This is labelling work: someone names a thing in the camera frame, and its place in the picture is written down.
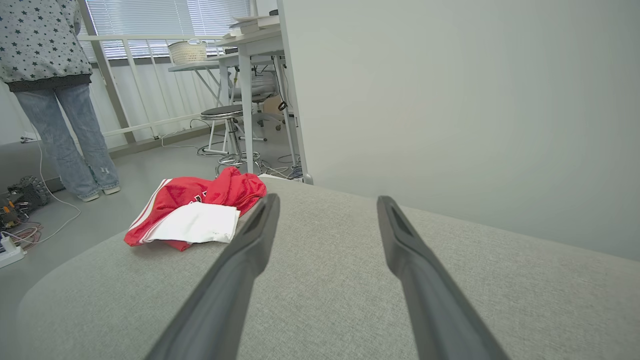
white basket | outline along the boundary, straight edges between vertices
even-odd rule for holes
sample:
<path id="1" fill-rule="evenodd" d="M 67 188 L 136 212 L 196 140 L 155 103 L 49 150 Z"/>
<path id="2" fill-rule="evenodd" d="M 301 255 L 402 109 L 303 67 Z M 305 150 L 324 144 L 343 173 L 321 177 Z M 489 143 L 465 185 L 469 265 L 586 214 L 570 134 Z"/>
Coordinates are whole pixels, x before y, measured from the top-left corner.
<path id="1" fill-rule="evenodd" d="M 178 41 L 168 46 L 171 59 L 176 65 L 204 61 L 207 58 L 207 43 L 192 38 Z"/>

white cloth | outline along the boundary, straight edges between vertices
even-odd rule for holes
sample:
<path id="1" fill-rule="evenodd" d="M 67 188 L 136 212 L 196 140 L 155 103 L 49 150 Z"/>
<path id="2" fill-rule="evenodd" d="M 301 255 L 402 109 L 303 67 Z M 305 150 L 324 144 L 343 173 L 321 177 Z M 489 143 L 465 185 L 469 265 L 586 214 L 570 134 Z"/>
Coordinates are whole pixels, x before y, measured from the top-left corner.
<path id="1" fill-rule="evenodd" d="M 233 206 L 192 202 L 173 210 L 151 230 L 149 240 L 190 243 L 229 243 L 236 233 L 240 211 Z"/>

white sneaker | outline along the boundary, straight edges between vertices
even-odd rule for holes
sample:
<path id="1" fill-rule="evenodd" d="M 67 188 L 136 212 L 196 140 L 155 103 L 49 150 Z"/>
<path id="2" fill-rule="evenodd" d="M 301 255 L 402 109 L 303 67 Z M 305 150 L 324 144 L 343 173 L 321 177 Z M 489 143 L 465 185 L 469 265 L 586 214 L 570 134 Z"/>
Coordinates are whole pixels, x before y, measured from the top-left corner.
<path id="1" fill-rule="evenodd" d="M 90 201 L 93 201 L 95 199 L 98 199 L 99 197 L 100 197 L 100 194 L 97 193 L 97 194 L 95 194 L 94 196 L 91 196 L 91 197 L 87 197 L 87 198 L 84 198 L 84 199 L 80 198 L 80 200 L 82 200 L 84 202 L 90 202 Z"/>
<path id="2" fill-rule="evenodd" d="M 102 192 L 104 192 L 105 195 L 111 195 L 112 193 L 116 193 L 116 192 L 119 192 L 119 191 L 120 191 L 120 187 L 116 186 L 114 188 L 103 190 Z"/>

black stool seat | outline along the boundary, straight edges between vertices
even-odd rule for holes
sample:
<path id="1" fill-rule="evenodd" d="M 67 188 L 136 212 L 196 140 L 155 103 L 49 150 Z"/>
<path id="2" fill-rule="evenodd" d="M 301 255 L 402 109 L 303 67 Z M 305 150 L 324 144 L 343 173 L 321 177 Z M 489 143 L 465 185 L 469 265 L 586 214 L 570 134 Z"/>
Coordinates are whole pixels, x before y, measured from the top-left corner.
<path id="1" fill-rule="evenodd" d="M 220 106 L 219 108 L 205 110 L 201 115 L 208 119 L 227 119 L 230 117 L 238 117 L 242 116 L 242 105 Z"/>

clothing pile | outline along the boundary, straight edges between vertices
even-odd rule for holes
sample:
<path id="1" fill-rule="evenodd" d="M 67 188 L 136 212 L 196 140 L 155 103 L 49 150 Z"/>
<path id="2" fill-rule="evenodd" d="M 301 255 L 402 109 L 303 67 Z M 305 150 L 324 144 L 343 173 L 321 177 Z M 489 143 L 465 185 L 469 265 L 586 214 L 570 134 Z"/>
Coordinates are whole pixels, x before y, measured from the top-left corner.
<path id="1" fill-rule="evenodd" d="M 255 174 L 226 168 L 215 180 L 165 179 L 131 224 L 124 241 L 130 246 L 164 240 L 180 251 L 192 243 L 228 243 L 244 215 L 267 194 Z"/>

